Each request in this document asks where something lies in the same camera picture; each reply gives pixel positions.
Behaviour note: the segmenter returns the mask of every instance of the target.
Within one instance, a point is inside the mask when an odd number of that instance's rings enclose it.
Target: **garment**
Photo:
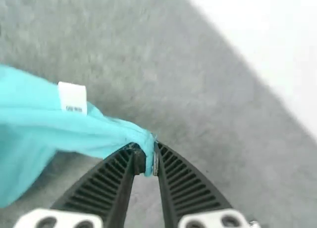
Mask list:
[[[106,158],[135,142],[151,175],[153,135],[87,107],[87,115],[62,111],[57,85],[0,64],[0,207],[19,198],[57,151]]]

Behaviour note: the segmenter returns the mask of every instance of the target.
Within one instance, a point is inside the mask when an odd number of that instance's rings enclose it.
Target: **mounting hole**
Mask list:
[[[237,218],[233,216],[225,216],[221,219],[222,224],[224,227],[239,227],[240,222]]]
[[[94,228],[94,225],[90,221],[84,221],[77,224],[75,228]]]
[[[55,217],[46,217],[38,222],[36,228],[53,228],[56,222],[57,220]]]
[[[205,228],[205,226],[199,221],[190,221],[186,224],[186,228]]]

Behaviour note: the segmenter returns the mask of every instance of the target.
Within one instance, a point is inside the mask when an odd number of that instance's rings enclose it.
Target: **white wall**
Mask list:
[[[316,0],[191,0],[317,139]]]

